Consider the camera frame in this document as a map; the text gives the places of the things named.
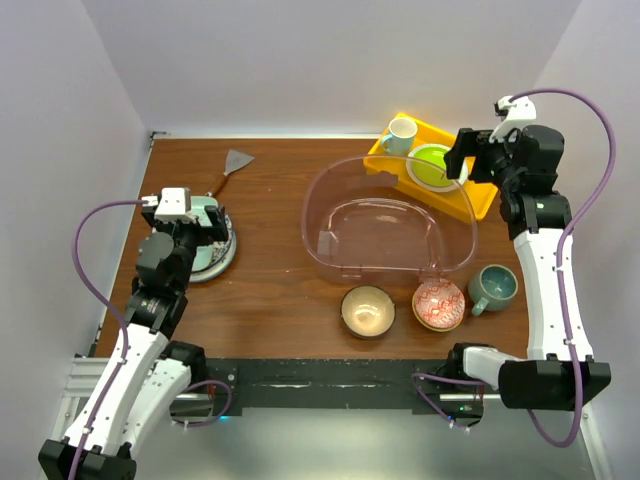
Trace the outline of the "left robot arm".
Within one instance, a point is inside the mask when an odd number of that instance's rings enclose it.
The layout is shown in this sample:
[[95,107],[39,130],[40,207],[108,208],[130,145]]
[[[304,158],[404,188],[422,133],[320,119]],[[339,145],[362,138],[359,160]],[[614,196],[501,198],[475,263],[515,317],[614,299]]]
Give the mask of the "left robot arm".
[[183,392],[210,384],[202,348],[172,340],[188,300],[197,250],[231,237],[217,204],[193,210],[155,196],[139,200],[151,233],[140,243],[120,332],[93,392],[59,440],[38,461],[48,479],[132,479],[136,456]]

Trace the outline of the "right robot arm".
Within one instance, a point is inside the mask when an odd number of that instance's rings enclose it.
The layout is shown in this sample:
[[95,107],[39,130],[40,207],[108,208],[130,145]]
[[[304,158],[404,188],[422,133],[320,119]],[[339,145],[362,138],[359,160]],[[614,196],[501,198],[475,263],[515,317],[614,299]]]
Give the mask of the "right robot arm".
[[448,386],[469,392],[480,380],[498,391],[510,409],[572,411],[611,382],[581,325],[573,281],[571,243],[563,234],[572,218],[569,201],[555,191],[564,138],[530,125],[493,142],[490,131],[462,128],[445,156],[455,178],[463,161],[470,180],[500,193],[500,214],[521,265],[529,318],[527,356],[518,359],[485,344],[457,343],[445,369]]

